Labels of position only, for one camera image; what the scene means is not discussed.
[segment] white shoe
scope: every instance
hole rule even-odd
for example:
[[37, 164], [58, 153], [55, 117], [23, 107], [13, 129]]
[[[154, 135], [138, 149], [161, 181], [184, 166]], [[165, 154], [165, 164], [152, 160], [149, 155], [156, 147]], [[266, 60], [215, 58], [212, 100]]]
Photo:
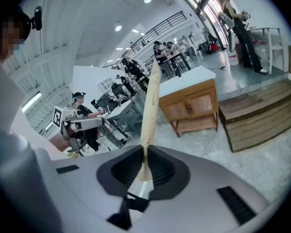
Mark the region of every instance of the white shoe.
[[268, 70], [265, 70], [264, 68], [262, 68], [259, 73], [261, 74], [268, 74]]

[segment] cabinet door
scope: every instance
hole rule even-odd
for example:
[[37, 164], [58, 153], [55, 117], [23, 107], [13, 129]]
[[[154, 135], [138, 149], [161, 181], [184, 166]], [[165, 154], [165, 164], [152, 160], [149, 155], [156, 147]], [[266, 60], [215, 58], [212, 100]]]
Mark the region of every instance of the cabinet door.
[[185, 99], [190, 107], [192, 117], [215, 113], [218, 110], [214, 88], [191, 94]]
[[184, 98], [164, 101], [163, 103], [160, 103], [160, 107], [169, 121], [176, 121], [191, 117], [190, 110], [188, 109]]

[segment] red object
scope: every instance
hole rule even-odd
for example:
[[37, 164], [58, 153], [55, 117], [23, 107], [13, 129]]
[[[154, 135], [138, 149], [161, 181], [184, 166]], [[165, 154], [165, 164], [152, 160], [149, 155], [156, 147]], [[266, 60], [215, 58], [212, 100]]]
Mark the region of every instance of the red object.
[[217, 44], [212, 44], [211, 45], [211, 51], [217, 51], [219, 50], [218, 45]]

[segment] face mask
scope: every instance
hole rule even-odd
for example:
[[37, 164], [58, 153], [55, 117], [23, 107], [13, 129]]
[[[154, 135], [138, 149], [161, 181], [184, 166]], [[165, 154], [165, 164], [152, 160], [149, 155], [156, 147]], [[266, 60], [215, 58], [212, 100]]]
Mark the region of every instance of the face mask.
[[14, 44], [13, 55], [18, 55], [24, 50], [25, 44]]

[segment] wooden stick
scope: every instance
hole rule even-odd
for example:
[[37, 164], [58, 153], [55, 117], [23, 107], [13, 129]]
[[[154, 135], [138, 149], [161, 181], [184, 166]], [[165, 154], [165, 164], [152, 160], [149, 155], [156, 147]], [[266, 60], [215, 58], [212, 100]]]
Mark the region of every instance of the wooden stick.
[[151, 171], [147, 165], [147, 148], [153, 144], [156, 132], [157, 114], [159, 109], [159, 92], [161, 83], [161, 70], [154, 58], [149, 85], [145, 98], [144, 117], [141, 127], [141, 146], [144, 150], [144, 161], [138, 173], [138, 179], [149, 181], [152, 179]]

